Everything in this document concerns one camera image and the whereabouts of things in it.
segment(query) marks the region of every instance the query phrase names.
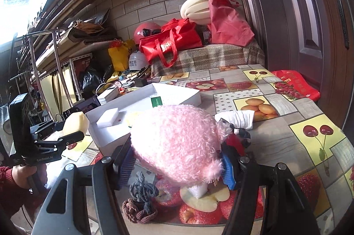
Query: blue gripper pad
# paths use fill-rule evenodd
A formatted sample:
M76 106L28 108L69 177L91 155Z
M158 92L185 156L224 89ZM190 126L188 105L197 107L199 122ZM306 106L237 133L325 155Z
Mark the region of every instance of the blue gripper pad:
M222 153L222 163L224 165L224 171L221 174L223 182L229 187L230 190L233 190L236 185L236 180L234 178L234 167L231 164L231 161L227 155Z
M119 167L118 186L120 188L128 184L129 176L134 169L135 161L136 159L134 158L134 151L132 147L129 147L129 150L124 157L123 163Z

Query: person's hand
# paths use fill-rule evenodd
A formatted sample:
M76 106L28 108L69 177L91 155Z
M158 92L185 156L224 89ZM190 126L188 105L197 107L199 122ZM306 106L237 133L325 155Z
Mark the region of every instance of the person's hand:
M38 166L14 166L12 168L12 178L15 183L24 189L29 189L27 178L38 170L39 179L46 184L47 183L47 166L45 164Z

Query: red helmet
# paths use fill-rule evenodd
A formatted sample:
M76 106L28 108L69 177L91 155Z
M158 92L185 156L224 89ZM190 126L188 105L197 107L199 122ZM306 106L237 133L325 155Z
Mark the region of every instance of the red helmet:
M140 24L138 26L138 28L135 29L135 32L134 32L134 42L135 42L135 44L139 45L140 44L140 38L152 35L154 30L160 30L161 31L161 26L158 25L157 23L153 22L153 21L147 21L147 22L144 22L144 23Z

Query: plaid cloth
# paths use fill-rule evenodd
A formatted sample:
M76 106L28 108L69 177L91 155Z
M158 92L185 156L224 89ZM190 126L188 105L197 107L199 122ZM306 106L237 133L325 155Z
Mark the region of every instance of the plaid cloth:
M167 62L172 59L172 53L165 55ZM264 66L264 53L253 40L246 47L230 44L211 44L200 48L181 50L175 64L167 68L160 58L154 58L152 62L152 77L194 72L222 66L260 64Z

